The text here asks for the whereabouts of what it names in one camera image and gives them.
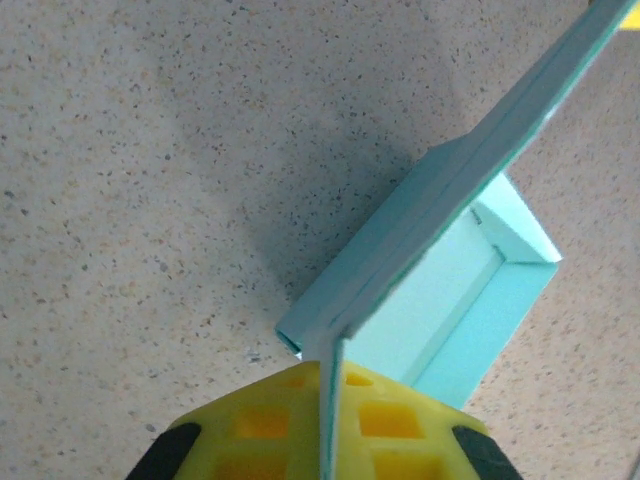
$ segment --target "black rubber edge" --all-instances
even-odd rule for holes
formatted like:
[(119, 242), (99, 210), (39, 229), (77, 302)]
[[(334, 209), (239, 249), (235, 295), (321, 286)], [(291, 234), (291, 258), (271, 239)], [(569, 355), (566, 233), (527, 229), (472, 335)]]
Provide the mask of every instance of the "black rubber edge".
[(126, 480), (172, 480), (201, 431), (197, 423), (185, 423), (162, 433)]
[(452, 430), (480, 480), (523, 480), (493, 438), (469, 427)]

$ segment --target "light blue foam board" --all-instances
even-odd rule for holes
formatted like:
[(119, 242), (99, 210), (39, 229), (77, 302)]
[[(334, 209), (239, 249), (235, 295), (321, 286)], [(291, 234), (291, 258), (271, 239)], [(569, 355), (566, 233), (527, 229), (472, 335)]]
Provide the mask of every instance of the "light blue foam board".
[(555, 264), (505, 263), (413, 388), (462, 408), (556, 270)]
[(501, 173), (473, 202), (487, 241), (508, 263), (557, 263), (562, 259), (551, 239)]
[(346, 358), (412, 383), (503, 262), (466, 210), (346, 342)]
[(357, 331), (462, 209), (533, 141), (634, 4), (596, 2), (469, 134), (419, 162), (279, 323), (280, 338), (299, 351), (310, 323), (335, 337)]
[(320, 348), (305, 351), (307, 360), (320, 362), (320, 388), (318, 398), (320, 421), (320, 480), (334, 480), (337, 448), (340, 393), (342, 390), (342, 364), (344, 340), (326, 339), (318, 342)]

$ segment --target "yellow object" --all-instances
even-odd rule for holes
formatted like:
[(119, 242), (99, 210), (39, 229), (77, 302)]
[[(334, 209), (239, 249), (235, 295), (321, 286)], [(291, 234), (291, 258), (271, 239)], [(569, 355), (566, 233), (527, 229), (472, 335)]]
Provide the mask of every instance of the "yellow object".
[[(478, 420), (351, 363), (336, 480), (479, 480), (452, 433)], [(200, 435), (175, 480), (318, 480), (319, 367), (301, 363), (179, 418)]]
[(640, 30), (640, 2), (636, 3), (633, 10), (623, 20), (620, 30)]

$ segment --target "speckled floor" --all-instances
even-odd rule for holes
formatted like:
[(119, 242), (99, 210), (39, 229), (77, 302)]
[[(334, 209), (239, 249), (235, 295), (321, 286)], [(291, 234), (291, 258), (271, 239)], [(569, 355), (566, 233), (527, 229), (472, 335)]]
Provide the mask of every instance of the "speckled floor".
[[(586, 0), (0, 3), (0, 478), (123, 478)], [(526, 478), (640, 450), (640, 34), (511, 170), (566, 256), (469, 405)]]

